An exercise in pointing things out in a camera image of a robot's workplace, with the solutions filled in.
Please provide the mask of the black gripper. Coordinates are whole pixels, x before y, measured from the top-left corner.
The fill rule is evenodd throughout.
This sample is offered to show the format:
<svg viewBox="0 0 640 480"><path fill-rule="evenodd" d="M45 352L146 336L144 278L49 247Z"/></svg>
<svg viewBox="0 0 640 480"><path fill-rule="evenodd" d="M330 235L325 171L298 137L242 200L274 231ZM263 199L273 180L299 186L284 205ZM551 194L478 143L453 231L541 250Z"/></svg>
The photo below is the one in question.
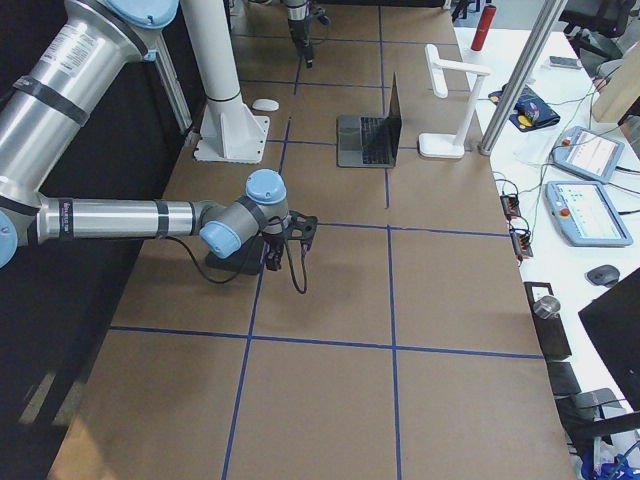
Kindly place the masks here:
<svg viewBox="0 0 640 480"><path fill-rule="evenodd" d="M262 238L267 246L265 254L265 267L270 271L281 269L282 256L285 250L285 237L283 233L262 233Z"/></svg>
<svg viewBox="0 0 640 480"><path fill-rule="evenodd" d="M306 20L291 20L290 35L298 56L303 59L307 68L314 63L314 48L309 37L309 25Z"/></svg>

